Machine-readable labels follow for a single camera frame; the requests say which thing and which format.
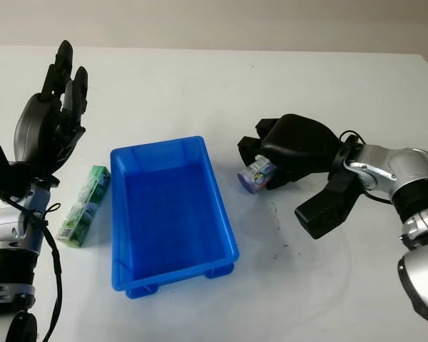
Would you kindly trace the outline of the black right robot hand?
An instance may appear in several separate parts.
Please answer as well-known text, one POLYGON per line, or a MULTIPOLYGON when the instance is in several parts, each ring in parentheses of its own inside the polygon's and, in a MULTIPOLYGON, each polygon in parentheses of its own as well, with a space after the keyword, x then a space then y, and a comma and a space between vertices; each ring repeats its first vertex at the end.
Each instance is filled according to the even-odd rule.
POLYGON ((341 148, 340 139, 322 123, 296 114, 262 119, 255 126, 258 136, 243 137, 240 157, 251 165, 255 157, 266 157, 277 170, 266 183, 274 190, 312 173, 329 172, 341 148))

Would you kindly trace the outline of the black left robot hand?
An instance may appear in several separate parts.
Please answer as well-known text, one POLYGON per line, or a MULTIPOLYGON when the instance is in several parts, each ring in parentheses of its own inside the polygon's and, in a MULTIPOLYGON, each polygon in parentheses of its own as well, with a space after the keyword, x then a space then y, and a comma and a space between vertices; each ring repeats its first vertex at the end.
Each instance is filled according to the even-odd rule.
POLYGON ((72 72, 73 47, 64 40, 39 93, 28 100, 14 133, 15 161, 55 173, 69 159, 86 129, 88 73, 72 72))

